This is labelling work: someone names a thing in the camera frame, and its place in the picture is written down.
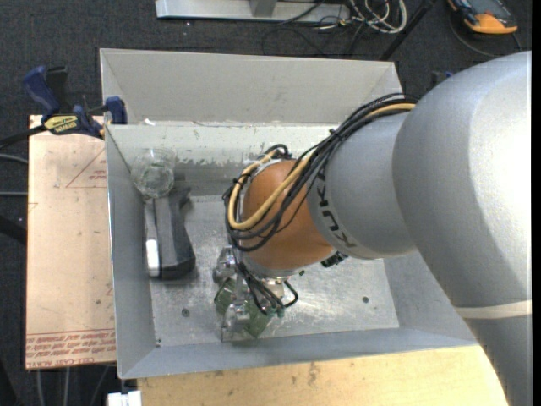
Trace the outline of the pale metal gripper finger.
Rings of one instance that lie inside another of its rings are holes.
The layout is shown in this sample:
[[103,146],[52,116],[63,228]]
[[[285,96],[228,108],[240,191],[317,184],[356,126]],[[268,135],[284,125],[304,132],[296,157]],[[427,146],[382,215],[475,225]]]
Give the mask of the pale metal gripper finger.
[[216,265],[212,271],[215,284],[223,284],[238,274],[238,256],[232,246],[225,246],[217,257]]
[[250,322],[251,316],[245,302],[228,305],[221,321],[221,340],[232,342],[251,338]]

